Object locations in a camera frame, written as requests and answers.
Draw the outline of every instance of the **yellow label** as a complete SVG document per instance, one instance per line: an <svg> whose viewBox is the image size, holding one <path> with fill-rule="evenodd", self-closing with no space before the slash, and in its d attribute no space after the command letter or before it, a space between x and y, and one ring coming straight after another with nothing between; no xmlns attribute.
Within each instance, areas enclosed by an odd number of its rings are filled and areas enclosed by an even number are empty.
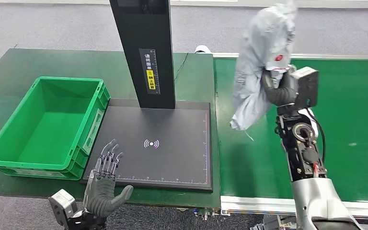
<svg viewBox="0 0 368 230"><path fill-rule="evenodd" d="M146 75L147 75L147 82L149 84L149 89L151 90L155 90L156 89L156 85L154 84L154 75L153 75L153 71L152 70L146 70Z"/></svg>

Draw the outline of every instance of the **red logo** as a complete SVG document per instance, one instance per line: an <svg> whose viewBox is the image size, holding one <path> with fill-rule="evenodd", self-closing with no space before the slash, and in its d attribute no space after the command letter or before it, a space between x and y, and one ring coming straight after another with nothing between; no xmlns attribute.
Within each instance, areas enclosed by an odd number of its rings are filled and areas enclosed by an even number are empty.
<svg viewBox="0 0 368 230"><path fill-rule="evenodd" d="M283 55L279 55L277 56L274 61L281 61L281 59L283 59Z"/></svg>

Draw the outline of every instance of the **crate handle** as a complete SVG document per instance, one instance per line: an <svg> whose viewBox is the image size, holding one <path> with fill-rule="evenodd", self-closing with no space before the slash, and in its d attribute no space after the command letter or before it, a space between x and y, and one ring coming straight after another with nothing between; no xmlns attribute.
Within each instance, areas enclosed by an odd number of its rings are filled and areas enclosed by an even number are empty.
<svg viewBox="0 0 368 230"><path fill-rule="evenodd" d="M98 132L98 129L99 129L99 126L101 124L103 116L104 116L104 113L101 110L98 109L96 111L94 122L91 125L90 132L88 133L87 139L85 140L84 146L82 147L85 150L85 152L87 153L87 155L89 155L90 152L91 152L91 148L92 148L92 145L93 145L93 140L95 139L95 135Z"/></svg>

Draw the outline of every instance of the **black pillar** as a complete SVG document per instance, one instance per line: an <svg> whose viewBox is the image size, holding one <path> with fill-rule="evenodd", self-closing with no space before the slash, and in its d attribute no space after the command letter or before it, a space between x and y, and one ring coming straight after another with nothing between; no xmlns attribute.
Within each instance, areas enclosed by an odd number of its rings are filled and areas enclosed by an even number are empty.
<svg viewBox="0 0 368 230"><path fill-rule="evenodd" d="M110 0L140 107L175 108L169 0Z"/></svg>

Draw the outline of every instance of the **wire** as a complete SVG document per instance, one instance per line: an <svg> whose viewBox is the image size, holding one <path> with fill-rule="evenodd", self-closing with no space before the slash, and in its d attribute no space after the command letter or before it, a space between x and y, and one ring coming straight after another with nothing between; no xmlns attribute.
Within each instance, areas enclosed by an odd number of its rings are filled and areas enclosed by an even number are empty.
<svg viewBox="0 0 368 230"><path fill-rule="evenodd" d="M315 123L317 123L318 127L320 128L320 132L321 132L321 136L322 136L322 162L325 163L325 153L326 153L326 144L325 144L325 134L322 130L322 127L320 125L320 123L318 122L317 119L315 119L314 115L310 112L310 110L308 108L305 108L308 112L308 115L310 115L310 117L315 121Z"/></svg>
<svg viewBox="0 0 368 230"><path fill-rule="evenodd" d="M177 73L175 74L174 82L178 78L178 74L180 73L181 68L184 66L185 61L187 60L188 53L185 55L183 62L181 63L180 67L177 70Z"/></svg>
<svg viewBox="0 0 368 230"><path fill-rule="evenodd" d="M244 130L244 132L248 136L248 138L250 138L250 140L254 141L254 139L246 132L246 130Z"/></svg>

